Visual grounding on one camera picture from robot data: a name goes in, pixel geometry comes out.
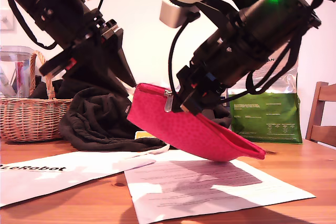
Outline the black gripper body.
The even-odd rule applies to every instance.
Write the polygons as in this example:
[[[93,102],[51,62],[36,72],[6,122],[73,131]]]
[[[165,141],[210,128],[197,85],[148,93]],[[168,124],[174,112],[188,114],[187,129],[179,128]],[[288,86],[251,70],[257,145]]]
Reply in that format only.
[[[70,61],[71,49],[79,45],[115,46],[114,19],[105,21],[99,9],[90,10],[82,0],[39,0],[39,27],[63,49],[40,68],[43,75],[56,75]]]
[[[183,105],[193,114],[220,104],[226,88],[265,63],[265,44],[256,32],[259,13],[214,11],[207,17],[218,29],[176,75],[179,91],[186,92]]]

